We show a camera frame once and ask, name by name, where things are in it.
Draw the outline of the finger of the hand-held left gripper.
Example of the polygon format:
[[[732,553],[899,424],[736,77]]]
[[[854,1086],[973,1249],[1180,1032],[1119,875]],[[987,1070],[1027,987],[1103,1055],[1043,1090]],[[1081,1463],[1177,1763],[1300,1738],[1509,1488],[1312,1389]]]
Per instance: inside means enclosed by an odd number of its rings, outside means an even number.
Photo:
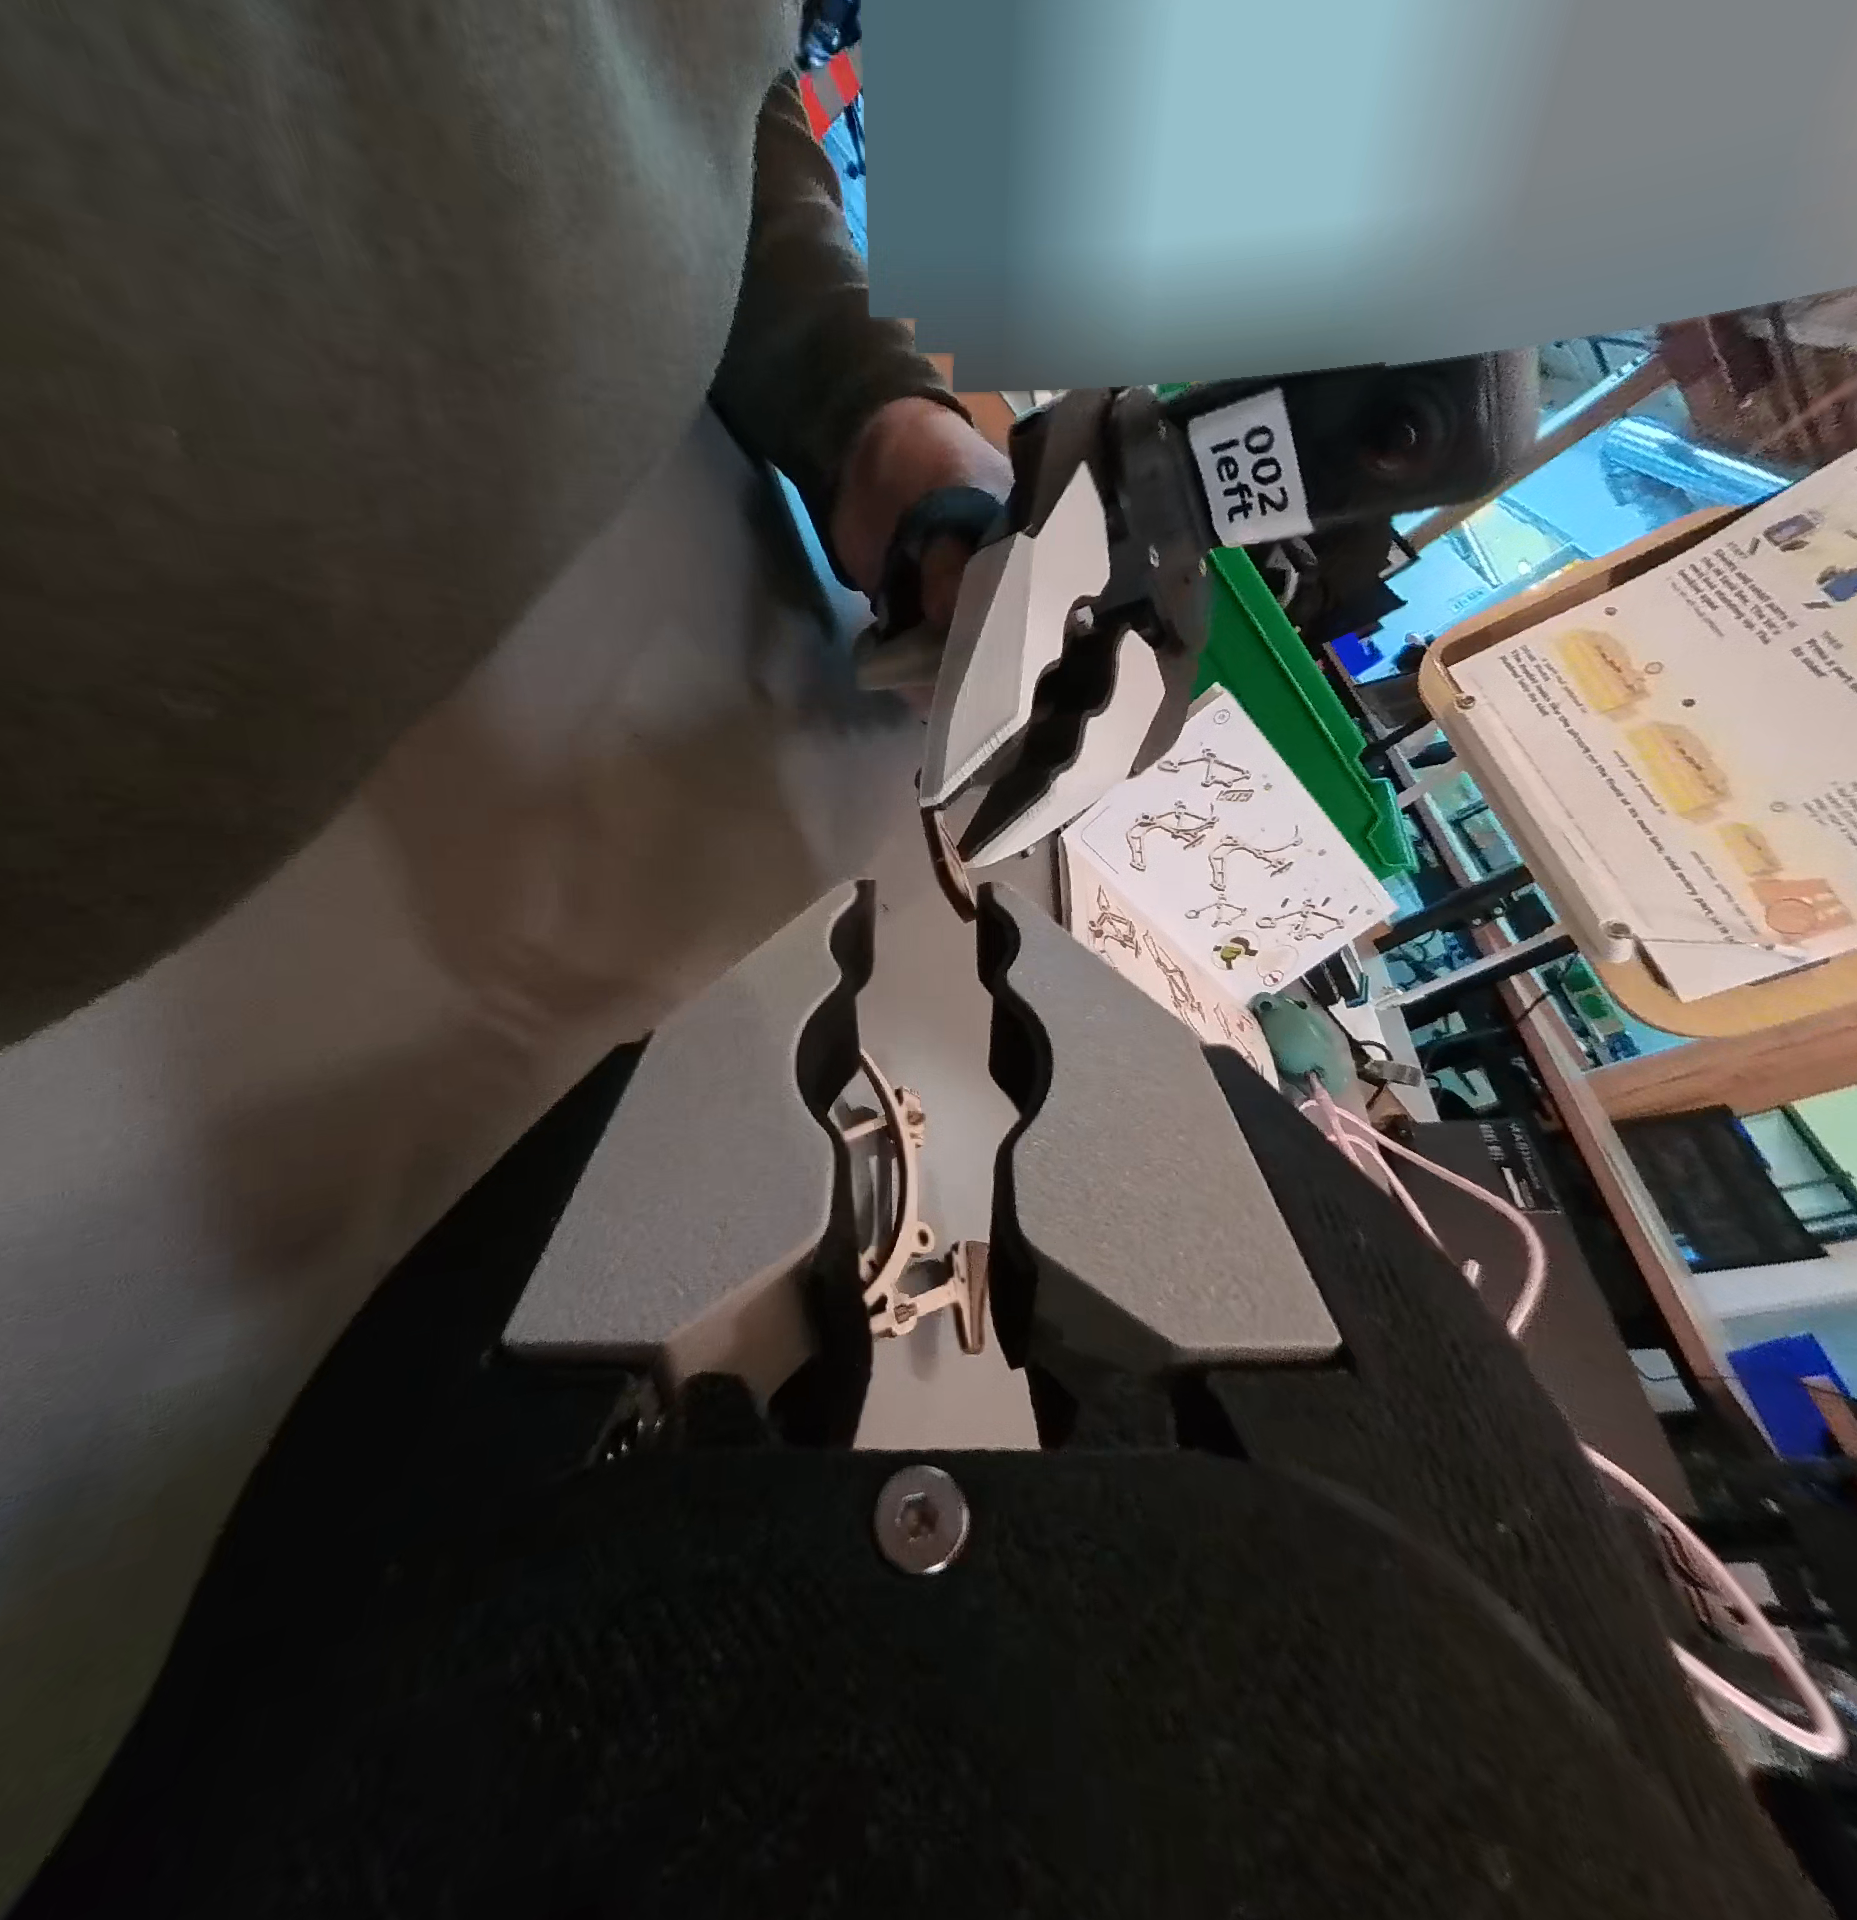
[[[1160,650],[1132,624],[1067,641],[1036,683],[1030,725],[982,782],[961,862],[1027,852],[1093,811],[1176,739],[1193,675],[1191,654]]]
[[[924,811],[1018,766],[1002,755],[1026,748],[1036,687],[1064,657],[1076,608],[1097,618],[1110,573],[1107,510],[1085,461],[1036,530],[1015,530],[971,558],[933,689],[918,782]]]

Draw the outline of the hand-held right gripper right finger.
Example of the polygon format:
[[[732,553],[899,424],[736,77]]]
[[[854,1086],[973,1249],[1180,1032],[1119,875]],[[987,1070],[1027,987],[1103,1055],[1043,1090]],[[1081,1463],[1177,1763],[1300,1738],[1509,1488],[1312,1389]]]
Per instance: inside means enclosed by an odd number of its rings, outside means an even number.
[[[1213,1433],[1220,1378],[1335,1369],[1337,1318],[1203,1042],[1003,884],[977,894],[991,1326],[1039,1446]]]

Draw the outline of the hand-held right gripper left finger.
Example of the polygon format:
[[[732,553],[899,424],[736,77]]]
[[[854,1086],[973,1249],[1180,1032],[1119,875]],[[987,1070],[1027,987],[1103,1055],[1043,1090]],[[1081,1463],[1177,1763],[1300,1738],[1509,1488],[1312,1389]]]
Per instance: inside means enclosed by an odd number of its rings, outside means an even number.
[[[876,890],[846,880],[645,1041],[502,1333],[674,1402],[742,1383],[799,1444],[848,1446],[870,1383],[859,1224],[834,1107],[859,1075]]]

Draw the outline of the pale wooden model assembly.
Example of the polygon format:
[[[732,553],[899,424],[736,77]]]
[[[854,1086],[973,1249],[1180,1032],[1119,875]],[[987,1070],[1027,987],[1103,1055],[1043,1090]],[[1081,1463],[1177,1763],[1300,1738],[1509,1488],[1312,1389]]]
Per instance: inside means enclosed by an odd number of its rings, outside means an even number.
[[[926,1109],[863,1046],[828,1115],[848,1153],[859,1232],[859,1301],[870,1339],[911,1339],[946,1320],[963,1356],[987,1349],[991,1247],[942,1240],[926,1212]]]

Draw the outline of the person's left forearm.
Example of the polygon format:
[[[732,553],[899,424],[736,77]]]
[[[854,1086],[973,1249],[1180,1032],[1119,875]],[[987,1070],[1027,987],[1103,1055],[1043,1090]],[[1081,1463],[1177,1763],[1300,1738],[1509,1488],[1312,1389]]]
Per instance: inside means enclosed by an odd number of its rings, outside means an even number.
[[[709,405],[741,451],[793,484],[841,583],[834,510],[868,422],[903,399],[967,419],[908,326],[873,316],[868,296],[840,179],[786,67],[755,118],[741,296]]]

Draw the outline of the person's left hand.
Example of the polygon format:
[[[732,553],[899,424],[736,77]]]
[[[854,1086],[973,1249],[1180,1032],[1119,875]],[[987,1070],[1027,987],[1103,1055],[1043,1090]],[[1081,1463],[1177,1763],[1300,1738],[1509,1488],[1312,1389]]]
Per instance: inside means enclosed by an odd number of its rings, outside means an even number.
[[[880,405],[848,449],[828,510],[828,540],[845,583],[876,603],[901,519],[942,489],[987,493],[1002,504],[1013,489],[1005,451],[946,401],[903,397]],[[920,550],[913,624],[934,654],[943,650],[978,540],[978,534],[952,530]]]

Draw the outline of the green plastic bin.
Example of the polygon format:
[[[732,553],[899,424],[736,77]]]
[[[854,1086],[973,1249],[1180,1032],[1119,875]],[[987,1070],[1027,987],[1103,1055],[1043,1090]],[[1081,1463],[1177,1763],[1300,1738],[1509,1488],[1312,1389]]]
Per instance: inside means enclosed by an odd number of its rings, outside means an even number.
[[[1374,876],[1413,866],[1395,788],[1365,737],[1240,548],[1207,553],[1207,641],[1196,690],[1224,689]]]

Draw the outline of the white instruction booklet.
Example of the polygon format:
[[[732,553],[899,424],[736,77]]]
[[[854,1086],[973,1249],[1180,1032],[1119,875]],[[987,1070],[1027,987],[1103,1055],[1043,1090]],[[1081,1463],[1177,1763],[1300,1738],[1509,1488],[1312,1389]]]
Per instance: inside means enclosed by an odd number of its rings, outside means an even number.
[[[1395,897],[1220,687],[1056,844],[1061,924],[1107,968],[1278,1080],[1255,1003],[1382,927]]]

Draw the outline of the teal frog-shaped gadget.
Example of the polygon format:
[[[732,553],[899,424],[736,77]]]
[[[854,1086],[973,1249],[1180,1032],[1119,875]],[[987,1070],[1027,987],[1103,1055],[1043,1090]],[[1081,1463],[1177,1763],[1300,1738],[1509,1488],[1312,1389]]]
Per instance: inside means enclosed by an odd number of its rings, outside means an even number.
[[[1353,1090],[1362,1055],[1328,1011],[1286,992],[1262,992],[1250,998],[1250,1019],[1286,1090],[1300,1100]]]

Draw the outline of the white illustrated instruction sheet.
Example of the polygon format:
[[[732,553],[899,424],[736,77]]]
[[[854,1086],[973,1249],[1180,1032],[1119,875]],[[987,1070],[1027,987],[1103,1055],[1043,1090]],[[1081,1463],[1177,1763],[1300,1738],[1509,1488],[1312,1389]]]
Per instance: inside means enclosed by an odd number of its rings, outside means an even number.
[[[1675,1000],[1857,952],[1857,449],[1448,678],[1503,829]]]

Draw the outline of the black flat box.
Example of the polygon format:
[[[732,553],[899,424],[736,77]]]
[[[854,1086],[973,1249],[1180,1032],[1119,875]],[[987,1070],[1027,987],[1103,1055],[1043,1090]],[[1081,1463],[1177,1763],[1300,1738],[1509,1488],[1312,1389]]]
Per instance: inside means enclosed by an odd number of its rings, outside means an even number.
[[[1583,1443],[1608,1456],[1686,1520],[1692,1518],[1688,1479],[1660,1413],[1652,1409],[1602,1272],[1585,1255],[1543,1143],[1511,1117],[1407,1122],[1405,1143],[1526,1216],[1545,1249],[1541,1306],[1523,1336],[1533,1377]],[[1516,1228],[1423,1166],[1400,1163],[1395,1170],[1444,1253],[1457,1266],[1475,1266],[1480,1299],[1501,1320],[1507,1318],[1529,1261]]]

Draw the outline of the dark mesh crate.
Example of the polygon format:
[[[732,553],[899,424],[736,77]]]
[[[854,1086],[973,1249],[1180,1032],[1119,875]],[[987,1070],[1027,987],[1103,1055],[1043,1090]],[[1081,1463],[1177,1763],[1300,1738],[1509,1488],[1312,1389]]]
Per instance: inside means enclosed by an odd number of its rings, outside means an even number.
[[[1730,1107],[1621,1117],[1616,1138],[1690,1272],[1825,1259]]]

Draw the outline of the blue crate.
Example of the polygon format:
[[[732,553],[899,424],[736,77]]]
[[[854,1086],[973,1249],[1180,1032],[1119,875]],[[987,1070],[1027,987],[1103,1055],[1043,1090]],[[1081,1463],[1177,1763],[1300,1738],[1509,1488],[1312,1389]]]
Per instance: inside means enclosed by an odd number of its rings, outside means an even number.
[[[1746,1341],[1736,1346],[1726,1360],[1730,1378],[1779,1456],[1836,1454],[1836,1438],[1817,1393],[1843,1399],[1847,1389],[1818,1339],[1792,1331]]]

